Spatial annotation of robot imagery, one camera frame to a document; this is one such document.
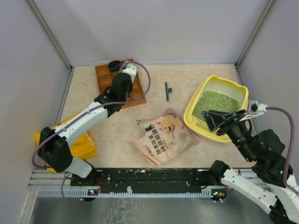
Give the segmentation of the pink cat litter bag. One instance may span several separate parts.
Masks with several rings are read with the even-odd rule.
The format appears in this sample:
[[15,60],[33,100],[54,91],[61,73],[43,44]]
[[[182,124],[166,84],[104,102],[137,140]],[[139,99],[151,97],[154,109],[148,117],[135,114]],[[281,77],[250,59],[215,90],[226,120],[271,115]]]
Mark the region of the pink cat litter bag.
[[173,108],[168,108],[160,117],[138,119],[136,123],[144,135],[133,140],[130,146],[154,166],[162,165],[199,144],[199,137]]

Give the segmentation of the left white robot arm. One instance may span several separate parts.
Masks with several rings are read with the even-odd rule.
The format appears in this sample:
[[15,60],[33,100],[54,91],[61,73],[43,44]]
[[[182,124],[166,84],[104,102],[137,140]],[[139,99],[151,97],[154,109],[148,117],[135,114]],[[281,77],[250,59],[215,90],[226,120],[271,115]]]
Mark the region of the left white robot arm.
[[49,127],[44,128],[41,131],[37,155],[56,172],[75,174],[85,184],[94,184],[97,173],[93,171],[93,166],[72,155],[70,147],[86,131],[125,105],[136,76],[124,71],[119,72],[113,78],[112,85],[95,98],[85,110],[53,130]]

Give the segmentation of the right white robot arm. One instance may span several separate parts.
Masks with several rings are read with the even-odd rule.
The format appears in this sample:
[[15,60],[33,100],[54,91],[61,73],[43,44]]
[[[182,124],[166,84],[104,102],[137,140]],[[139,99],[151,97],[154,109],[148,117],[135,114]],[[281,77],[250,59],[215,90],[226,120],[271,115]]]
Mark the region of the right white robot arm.
[[268,129],[253,136],[252,124],[246,125],[245,110],[238,112],[203,111],[202,116],[212,132],[227,135],[248,162],[257,177],[271,189],[251,183],[227,164],[216,160],[204,172],[208,184],[223,184],[238,191],[258,205],[275,224],[299,222],[299,187],[293,169],[282,156],[285,145],[273,130]]

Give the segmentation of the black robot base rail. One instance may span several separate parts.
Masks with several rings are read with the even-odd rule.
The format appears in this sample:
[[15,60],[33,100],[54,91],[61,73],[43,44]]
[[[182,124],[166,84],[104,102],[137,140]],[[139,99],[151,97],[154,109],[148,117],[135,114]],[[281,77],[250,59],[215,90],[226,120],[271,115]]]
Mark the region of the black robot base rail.
[[87,178],[72,175],[71,186],[100,187],[100,192],[135,194],[200,193],[206,186],[222,186],[219,177],[197,168],[97,168]]

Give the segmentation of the black bag sealing clip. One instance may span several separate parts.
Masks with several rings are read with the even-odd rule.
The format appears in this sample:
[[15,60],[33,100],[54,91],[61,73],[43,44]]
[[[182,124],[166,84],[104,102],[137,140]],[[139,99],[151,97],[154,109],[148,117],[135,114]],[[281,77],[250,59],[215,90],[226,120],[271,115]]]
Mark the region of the black bag sealing clip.
[[172,88],[168,86],[167,82],[164,83],[164,86],[165,86],[166,101],[169,102],[170,94],[172,93]]

